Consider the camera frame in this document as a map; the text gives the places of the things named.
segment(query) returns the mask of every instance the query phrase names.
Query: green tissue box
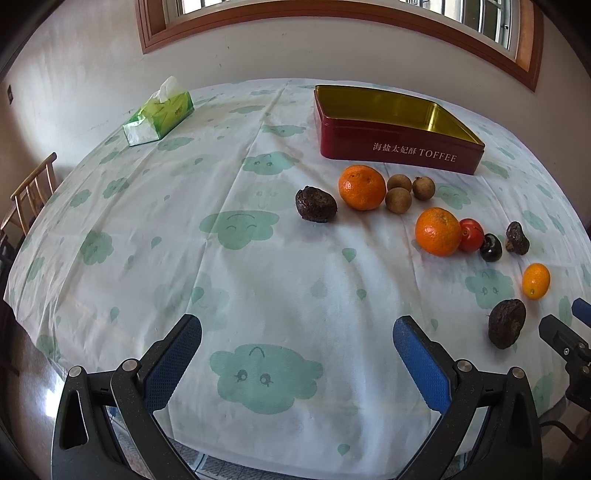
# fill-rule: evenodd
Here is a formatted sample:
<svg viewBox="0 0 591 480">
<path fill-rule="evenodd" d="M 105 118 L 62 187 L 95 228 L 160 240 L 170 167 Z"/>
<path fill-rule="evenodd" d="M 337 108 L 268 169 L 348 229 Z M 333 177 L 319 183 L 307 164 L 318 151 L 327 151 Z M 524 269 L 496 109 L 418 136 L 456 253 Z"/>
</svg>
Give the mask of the green tissue box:
<svg viewBox="0 0 591 480">
<path fill-rule="evenodd" d="M 170 77 L 159 92 L 153 94 L 123 125 L 129 146 L 162 140 L 174 127 L 195 110 L 189 92 L 178 92 L 180 87 Z"/>
</svg>

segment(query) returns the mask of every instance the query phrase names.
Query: wooden chair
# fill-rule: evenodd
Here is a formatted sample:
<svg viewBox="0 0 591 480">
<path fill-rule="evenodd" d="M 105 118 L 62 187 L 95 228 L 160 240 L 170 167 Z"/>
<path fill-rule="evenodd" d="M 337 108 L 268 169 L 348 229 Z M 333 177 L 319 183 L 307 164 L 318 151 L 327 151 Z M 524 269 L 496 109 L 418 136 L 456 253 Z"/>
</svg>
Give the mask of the wooden chair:
<svg viewBox="0 0 591 480">
<path fill-rule="evenodd" d="M 23 211 L 23 201 L 28 198 L 29 205 L 33 215 L 37 217 L 41 213 L 41 209 L 45 206 L 49 197 L 54 194 L 57 188 L 56 174 L 53 171 L 53 162 L 57 159 L 57 154 L 53 152 L 49 157 L 41 162 L 33 170 L 30 175 L 19 185 L 19 187 L 10 195 L 12 200 L 12 208 L 8 211 L 6 217 L 0 225 L 0 229 L 4 230 L 6 225 L 11 222 L 19 227 L 26 235 L 29 233 L 29 223 L 25 220 Z M 45 171 L 47 173 L 47 183 L 49 184 L 50 194 L 47 195 L 43 185 L 40 184 L 39 179 L 41 174 Z"/>
</svg>

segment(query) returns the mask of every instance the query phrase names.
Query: window frame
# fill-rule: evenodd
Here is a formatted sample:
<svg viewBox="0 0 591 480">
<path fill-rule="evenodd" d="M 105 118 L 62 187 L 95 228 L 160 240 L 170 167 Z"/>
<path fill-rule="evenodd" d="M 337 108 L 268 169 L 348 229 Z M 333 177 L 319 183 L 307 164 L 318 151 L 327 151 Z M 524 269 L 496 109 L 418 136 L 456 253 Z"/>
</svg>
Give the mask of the window frame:
<svg viewBox="0 0 591 480">
<path fill-rule="evenodd" d="M 143 53 L 182 38 L 227 25 L 286 17 L 333 17 L 372 21 L 413 30 L 462 48 L 493 64 L 535 92 L 544 42 L 544 17 L 531 0 L 519 0 L 519 35 L 514 58 L 474 35 L 415 12 L 350 0 L 268 0 L 258 3 L 231 2 L 231 8 L 207 7 L 187 20 L 167 25 L 163 0 L 136 0 L 139 39 Z"/>
</svg>

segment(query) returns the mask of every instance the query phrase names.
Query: red tin box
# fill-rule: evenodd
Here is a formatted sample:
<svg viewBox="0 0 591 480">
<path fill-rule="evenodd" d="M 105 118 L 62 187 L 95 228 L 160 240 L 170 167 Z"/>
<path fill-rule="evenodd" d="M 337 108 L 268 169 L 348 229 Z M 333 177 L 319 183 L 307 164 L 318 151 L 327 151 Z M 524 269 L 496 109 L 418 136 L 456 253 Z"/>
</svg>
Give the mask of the red tin box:
<svg viewBox="0 0 591 480">
<path fill-rule="evenodd" d="M 320 153 L 474 175 L 484 143 L 441 105 L 403 93 L 317 85 Z"/>
</svg>

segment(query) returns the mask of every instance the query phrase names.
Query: chair back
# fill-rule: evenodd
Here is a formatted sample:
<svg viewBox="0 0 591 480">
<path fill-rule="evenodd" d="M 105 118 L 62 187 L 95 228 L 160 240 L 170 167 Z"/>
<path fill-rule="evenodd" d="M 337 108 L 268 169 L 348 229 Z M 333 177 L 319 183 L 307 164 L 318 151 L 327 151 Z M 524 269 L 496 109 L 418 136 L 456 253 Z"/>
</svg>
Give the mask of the chair back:
<svg viewBox="0 0 591 480">
<path fill-rule="evenodd" d="M 41 213 L 41 209 L 57 189 L 56 174 L 53 171 L 53 162 L 56 159 L 57 154 L 53 152 L 29 174 L 14 193 L 10 195 L 10 199 L 16 204 L 18 219 L 21 222 L 21 228 L 25 235 L 29 233 L 29 224 L 24 216 L 23 202 L 25 201 L 25 198 L 28 199 L 35 217 Z M 49 194 L 45 191 L 43 184 L 39 181 L 43 173 L 46 173 L 47 175 L 47 183 L 50 191 Z"/>
</svg>

